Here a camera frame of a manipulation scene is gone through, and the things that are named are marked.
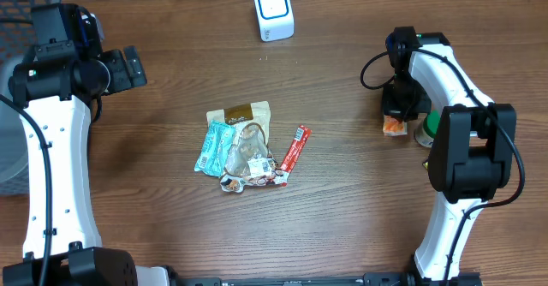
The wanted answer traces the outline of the teal Kleenex tissue pack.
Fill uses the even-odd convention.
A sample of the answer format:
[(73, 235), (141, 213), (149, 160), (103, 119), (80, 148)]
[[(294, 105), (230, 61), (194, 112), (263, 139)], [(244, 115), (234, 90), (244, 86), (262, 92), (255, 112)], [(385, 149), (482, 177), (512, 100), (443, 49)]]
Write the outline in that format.
[(211, 121), (194, 166), (197, 172), (220, 177), (228, 159), (229, 150), (235, 137), (235, 128), (224, 122)]

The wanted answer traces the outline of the red snack stick packet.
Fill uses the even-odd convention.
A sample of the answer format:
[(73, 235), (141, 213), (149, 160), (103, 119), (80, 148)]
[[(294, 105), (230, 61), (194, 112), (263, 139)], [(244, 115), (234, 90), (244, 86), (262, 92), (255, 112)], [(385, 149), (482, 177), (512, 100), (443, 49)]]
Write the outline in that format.
[(303, 125), (300, 125), (296, 129), (295, 137), (280, 166), (280, 169), (283, 172), (288, 174), (292, 172), (311, 133), (312, 130)]

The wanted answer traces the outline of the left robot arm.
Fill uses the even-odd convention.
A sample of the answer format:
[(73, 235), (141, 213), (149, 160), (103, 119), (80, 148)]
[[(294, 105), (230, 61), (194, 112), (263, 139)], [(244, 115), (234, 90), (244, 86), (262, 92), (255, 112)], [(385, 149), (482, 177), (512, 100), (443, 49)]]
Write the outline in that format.
[(136, 49), (104, 51), (98, 20), (76, 4), (35, 7), (31, 23), (36, 44), (3, 98), (25, 131), (30, 201), (23, 260), (3, 269), (3, 283), (171, 284), (166, 268), (103, 247), (92, 212), (89, 129), (102, 97), (147, 83)]

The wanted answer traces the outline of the orange Kleenex tissue box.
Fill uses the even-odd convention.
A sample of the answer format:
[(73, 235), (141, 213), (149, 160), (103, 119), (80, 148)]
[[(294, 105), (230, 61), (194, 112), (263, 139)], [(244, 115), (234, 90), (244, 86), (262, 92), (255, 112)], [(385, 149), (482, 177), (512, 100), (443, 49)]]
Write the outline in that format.
[(408, 124), (395, 117), (384, 115), (382, 127), (385, 136), (396, 137), (408, 134)]

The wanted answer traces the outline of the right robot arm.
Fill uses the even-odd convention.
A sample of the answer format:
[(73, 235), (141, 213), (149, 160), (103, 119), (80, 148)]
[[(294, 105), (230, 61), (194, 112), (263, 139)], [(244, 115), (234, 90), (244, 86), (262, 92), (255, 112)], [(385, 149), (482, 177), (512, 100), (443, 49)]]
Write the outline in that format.
[(515, 109), (495, 103), (473, 84), (442, 33), (397, 27), (385, 45), (394, 74), (383, 87), (383, 113), (403, 122), (433, 110), (440, 114), (427, 158), (437, 194), (402, 284), (478, 285), (478, 275), (460, 272), (460, 258), (476, 218), (496, 206), (495, 193), (521, 160), (514, 143)]

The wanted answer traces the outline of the green lid jar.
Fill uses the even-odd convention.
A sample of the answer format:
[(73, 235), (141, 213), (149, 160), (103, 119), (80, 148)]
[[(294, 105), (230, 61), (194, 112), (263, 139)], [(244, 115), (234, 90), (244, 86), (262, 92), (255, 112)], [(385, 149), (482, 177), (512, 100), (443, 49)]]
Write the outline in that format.
[(421, 146), (431, 148), (437, 134), (439, 122), (439, 112), (437, 110), (432, 110), (415, 129), (415, 140)]

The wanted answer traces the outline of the brown snack pouch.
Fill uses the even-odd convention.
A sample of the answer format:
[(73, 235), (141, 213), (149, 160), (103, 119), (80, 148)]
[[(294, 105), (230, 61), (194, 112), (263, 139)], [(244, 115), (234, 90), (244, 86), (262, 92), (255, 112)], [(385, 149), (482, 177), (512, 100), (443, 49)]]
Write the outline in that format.
[(235, 130), (220, 176), (223, 191), (241, 193), (246, 187), (287, 184), (289, 174), (280, 168), (268, 147), (271, 120), (268, 102), (211, 110), (206, 118), (208, 122), (224, 123)]

